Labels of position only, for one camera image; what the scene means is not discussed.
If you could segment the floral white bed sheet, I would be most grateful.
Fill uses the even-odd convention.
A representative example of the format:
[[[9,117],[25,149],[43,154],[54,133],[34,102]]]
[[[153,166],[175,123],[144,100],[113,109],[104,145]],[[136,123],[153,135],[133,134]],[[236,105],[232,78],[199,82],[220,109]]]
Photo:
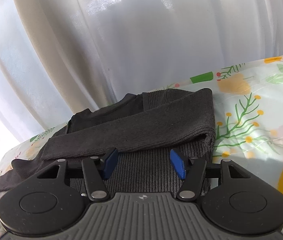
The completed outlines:
[[[236,64],[165,89],[213,94],[215,143],[201,196],[116,192],[89,200],[82,161],[58,159],[0,191],[0,239],[283,239],[283,56]],[[32,139],[33,160],[67,123]]]

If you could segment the white sheer curtain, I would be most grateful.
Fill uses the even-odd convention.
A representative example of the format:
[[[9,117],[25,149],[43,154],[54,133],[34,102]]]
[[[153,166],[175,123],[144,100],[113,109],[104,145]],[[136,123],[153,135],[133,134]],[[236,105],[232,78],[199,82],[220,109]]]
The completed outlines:
[[[0,140],[283,55],[283,0],[0,0]]]

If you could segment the dark grey knit sweater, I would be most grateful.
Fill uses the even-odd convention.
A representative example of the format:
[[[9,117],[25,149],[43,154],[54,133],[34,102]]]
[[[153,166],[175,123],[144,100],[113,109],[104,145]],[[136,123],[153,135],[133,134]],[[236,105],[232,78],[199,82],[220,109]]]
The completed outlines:
[[[118,164],[105,182],[116,192],[169,192],[181,186],[170,163],[170,151],[211,161],[215,143],[213,94],[158,90],[124,98],[95,112],[85,109],[71,117],[33,160],[16,159],[12,169],[0,176],[0,191],[7,191],[58,159],[80,163],[119,152]]]

